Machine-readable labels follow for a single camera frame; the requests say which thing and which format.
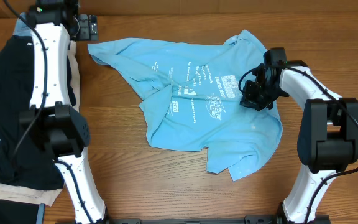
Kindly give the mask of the light blue printed t-shirt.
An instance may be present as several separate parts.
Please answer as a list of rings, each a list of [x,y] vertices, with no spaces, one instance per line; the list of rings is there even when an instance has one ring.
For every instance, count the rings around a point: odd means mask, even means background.
[[[206,170],[239,180],[261,169],[283,127],[277,108],[243,107],[239,85],[263,61],[265,47],[243,30],[221,45],[141,38],[89,44],[100,65],[116,69],[141,98],[150,146],[207,151]]]

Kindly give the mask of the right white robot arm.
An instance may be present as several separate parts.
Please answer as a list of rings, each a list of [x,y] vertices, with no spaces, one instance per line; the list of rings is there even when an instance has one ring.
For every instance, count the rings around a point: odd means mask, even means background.
[[[350,174],[358,160],[358,100],[343,98],[318,81],[307,64],[287,59],[272,48],[250,70],[255,80],[239,82],[240,104],[257,111],[273,108],[279,97],[292,97],[303,110],[297,142],[301,168],[288,197],[274,215],[247,215],[245,223],[330,223],[316,209],[332,181]]]

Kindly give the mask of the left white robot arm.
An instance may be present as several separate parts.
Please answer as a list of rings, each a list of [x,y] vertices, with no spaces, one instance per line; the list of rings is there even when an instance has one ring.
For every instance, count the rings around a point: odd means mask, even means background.
[[[88,160],[90,129],[68,93],[67,56],[70,29],[80,26],[77,12],[77,1],[36,1],[29,8],[24,22],[34,44],[34,86],[19,123],[63,177],[75,223],[109,223]]]

